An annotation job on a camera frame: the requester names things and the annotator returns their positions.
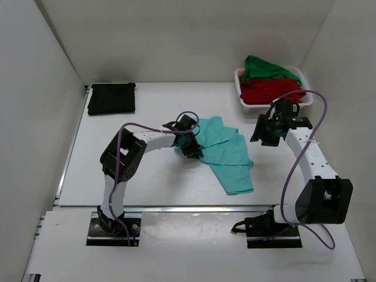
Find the teal t shirt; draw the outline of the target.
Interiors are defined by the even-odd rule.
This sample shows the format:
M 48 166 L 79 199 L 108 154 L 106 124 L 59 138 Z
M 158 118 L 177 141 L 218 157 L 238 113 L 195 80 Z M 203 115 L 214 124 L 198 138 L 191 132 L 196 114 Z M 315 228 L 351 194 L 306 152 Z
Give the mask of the teal t shirt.
M 251 193 L 254 190 L 244 136 L 235 127 L 223 124 L 220 116 L 200 119 L 191 134 L 202 151 L 199 160 L 207 164 L 228 195 Z

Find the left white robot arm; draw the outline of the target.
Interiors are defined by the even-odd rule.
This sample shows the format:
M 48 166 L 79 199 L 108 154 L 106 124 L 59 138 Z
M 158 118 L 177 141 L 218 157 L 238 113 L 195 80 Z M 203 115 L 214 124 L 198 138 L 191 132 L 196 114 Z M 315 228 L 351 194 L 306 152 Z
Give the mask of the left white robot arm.
M 127 182 L 135 175 L 146 153 L 176 147 L 189 159 L 203 156 L 194 133 L 200 127 L 199 122 L 197 114 L 185 111 L 160 128 L 133 122 L 120 127 L 100 156 L 105 192 L 97 211 L 100 226 L 107 234 L 117 236 L 124 233 L 130 237 L 123 200 Z

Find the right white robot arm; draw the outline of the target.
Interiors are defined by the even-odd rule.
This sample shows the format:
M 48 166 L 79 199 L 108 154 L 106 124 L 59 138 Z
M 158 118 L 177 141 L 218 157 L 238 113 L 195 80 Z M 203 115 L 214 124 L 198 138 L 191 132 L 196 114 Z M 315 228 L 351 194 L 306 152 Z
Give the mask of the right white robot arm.
M 268 119 L 260 115 L 251 141 L 260 140 L 263 146 L 277 146 L 283 139 L 293 151 L 305 186 L 293 204 L 280 204 L 264 214 L 248 217 L 235 224 L 232 233 L 246 233 L 255 240 L 268 240 L 291 231 L 292 227 L 309 224 L 342 224 L 345 221 L 353 184 L 342 179 L 328 164 L 314 138 L 315 128 L 305 117 Z

